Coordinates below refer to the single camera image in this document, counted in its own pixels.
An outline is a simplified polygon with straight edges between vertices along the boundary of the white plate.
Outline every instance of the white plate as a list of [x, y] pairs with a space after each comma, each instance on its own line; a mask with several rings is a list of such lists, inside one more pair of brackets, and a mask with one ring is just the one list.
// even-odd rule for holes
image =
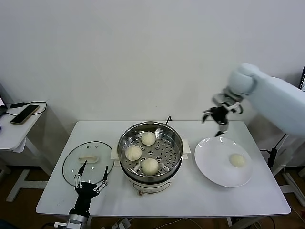
[[[233, 166], [229, 161], [231, 154], [243, 155], [246, 164], [241, 168]], [[225, 137], [208, 137], [199, 142], [195, 149], [195, 161], [209, 180], [225, 187], [242, 186], [252, 175], [252, 161], [248, 153]]]

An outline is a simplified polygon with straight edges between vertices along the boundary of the cable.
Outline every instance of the cable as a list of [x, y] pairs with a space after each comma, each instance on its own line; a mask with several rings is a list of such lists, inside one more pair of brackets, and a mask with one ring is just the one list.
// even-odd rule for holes
[[45, 101], [38, 101], [38, 102], [34, 101], [34, 102], [27, 103], [27, 104], [32, 104], [32, 103], [45, 104], [45, 105], [46, 105], [46, 106], [44, 107], [43, 111], [40, 111], [40, 112], [38, 112], [38, 113], [34, 113], [34, 114], [32, 114], [32, 115], [39, 115], [39, 114], [42, 114], [42, 113], [45, 112], [46, 109], [47, 109], [47, 102], [45, 102]]
[[276, 143], [275, 149], [276, 149], [277, 145], [280, 144], [280, 142], [283, 140], [283, 138], [284, 138], [286, 135], [287, 135], [287, 134], [284, 134], [284, 136]]
[[8, 113], [8, 112], [3, 112], [4, 114], [8, 114], [8, 115], [12, 115], [12, 116], [17, 116], [17, 114], [11, 114], [11, 113]]
[[262, 225], [260, 224], [260, 222], [255, 222], [253, 225], [256, 229], [262, 229]]
[[120, 218], [118, 221], [116, 221], [116, 223], [115, 223], [115, 224], [118, 224], [118, 222], [120, 222], [120, 221], [121, 221], [121, 219], [123, 219], [123, 218]]
[[293, 211], [295, 211], [295, 213], [298, 215], [298, 217], [302, 220], [302, 222], [305, 224], [305, 221], [303, 220], [303, 218], [299, 215], [299, 213], [297, 213], [297, 211], [292, 207], [292, 206], [290, 206], [291, 207], [291, 209], [293, 210]]
[[267, 153], [269, 153], [269, 154], [271, 153], [271, 151], [270, 151], [270, 150], [267, 150], [267, 149], [260, 149], [260, 151], [261, 151], [261, 152], [265, 151], [265, 152], [267, 152]]
[[244, 112], [244, 109], [243, 109], [243, 107], [240, 104], [238, 106], [240, 108], [240, 112], [238, 114], [241, 115]]
[[[44, 109], [43, 109], [43, 111], [40, 111], [40, 112], [38, 112], [38, 113], [34, 113], [34, 114], [32, 114], [32, 115], [39, 115], [39, 114], [42, 114], [43, 112], [45, 112], [46, 111], [46, 109], [47, 109], [47, 103], [46, 102], [44, 102], [44, 101], [38, 101], [38, 102], [36, 102], [36, 101], [33, 101], [33, 102], [30, 102], [30, 103], [24, 103], [24, 105], [28, 105], [28, 104], [33, 104], [33, 103], [37, 103], [37, 104], [45, 104], [46, 106], [44, 107]], [[12, 115], [12, 116], [17, 116], [17, 114], [11, 114], [11, 113], [9, 113], [9, 112], [4, 112], [4, 114], [8, 114], [8, 115]]]
[[183, 220], [183, 219], [187, 219], [187, 220], [189, 220], [189, 221], [192, 221], [193, 223], [195, 223], [200, 229], [203, 229], [198, 223], [196, 223], [194, 220], [192, 220], [192, 219], [189, 219], [189, 218], [181, 218], [181, 219], [179, 219], [179, 220], [176, 220], [176, 221], [174, 221], [174, 222], [172, 222], [172, 223], [166, 223], [166, 224], [163, 224], [162, 226], [159, 226], [159, 227], [157, 227], [157, 228], [154, 228], [154, 229], [159, 229], [159, 228], [162, 228], [162, 227], [164, 227], [164, 226], [167, 226], [167, 225], [170, 225], [170, 224], [173, 224], [173, 223], [176, 223], [176, 222], [179, 222], [180, 220]]
[[277, 149], [277, 151], [279, 151], [280, 150], [280, 148], [283, 146], [283, 144], [284, 144], [284, 142], [285, 142], [285, 140], [287, 139], [289, 137], [289, 135], [286, 135], [286, 137], [283, 139], [283, 141], [282, 141], [282, 144], [281, 144], [281, 146]]
[[[274, 221], [274, 219], [271, 216], [268, 216], [268, 217], [272, 220], [273, 229], [275, 229], [275, 221]], [[255, 222], [253, 225], [255, 226], [256, 229], [262, 229], [262, 225], [260, 224], [260, 222]]]
[[55, 224], [55, 223], [45, 223], [45, 224], [41, 227], [41, 229], [44, 229], [46, 226], [54, 227], [54, 224]]
[[271, 217], [271, 216], [269, 216], [269, 218], [272, 220], [272, 222], [273, 222], [273, 229], [275, 229], [275, 220]]
[[168, 124], [168, 121], [172, 121], [172, 117], [171, 117], [171, 116], [168, 116], [168, 118], [167, 118], [167, 120], [166, 120], [165, 125], [167, 125], [167, 124]]

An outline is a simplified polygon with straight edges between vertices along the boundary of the smartphone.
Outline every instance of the smartphone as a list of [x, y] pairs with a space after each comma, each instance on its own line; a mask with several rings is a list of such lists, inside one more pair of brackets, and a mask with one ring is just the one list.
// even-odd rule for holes
[[305, 79], [305, 66], [303, 68], [303, 72], [302, 72], [302, 76], [301, 76], [301, 82], [299, 84], [299, 89], [302, 90], [303, 92], [305, 91], [304, 79]]
[[35, 111], [39, 108], [38, 105], [28, 105], [23, 111], [21, 111], [16, 117], [14, 117], [10, 123], [15, 125], [23, 124]]

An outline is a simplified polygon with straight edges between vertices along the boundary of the glass lid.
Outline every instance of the glass lid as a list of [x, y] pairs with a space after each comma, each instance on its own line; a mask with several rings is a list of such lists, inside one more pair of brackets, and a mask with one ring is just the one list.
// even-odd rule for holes
[[110, 159], [111, 147], [103, 142], [86, 142], [74, 150], [66, 157], [62, 173], [65, 180], [75, 186], [74, 175], [88, 161], [82, 174], [81, 181], [89, 183], [99, 183], [108, 166], [108, 174], [111, 172], [114, 161]]

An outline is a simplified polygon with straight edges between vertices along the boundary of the steamed bun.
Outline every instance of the steamed bun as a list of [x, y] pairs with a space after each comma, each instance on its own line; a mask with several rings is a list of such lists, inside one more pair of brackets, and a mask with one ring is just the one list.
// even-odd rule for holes
[[125, 152], [125, 156], [130, 161], [138, 160], [142, 155], [142, 150], [138, 146], [131, 146]]
[[151, 146], [155, 143], [156, 141], [156, 136], [154, 135], [153, 132], [145, 132], [142, 135], [141, 141], [144, 145], [146, 146]]
[[142, 171], [148, 176], [155, 175], [158, 172], [159, 163], [153, 158], [148, 158], [142, 163]]
[[246, 164], [246, 160], [241, 154], [232, 154], [229, 158], [231, 164], [235, 167], [243, 167]]

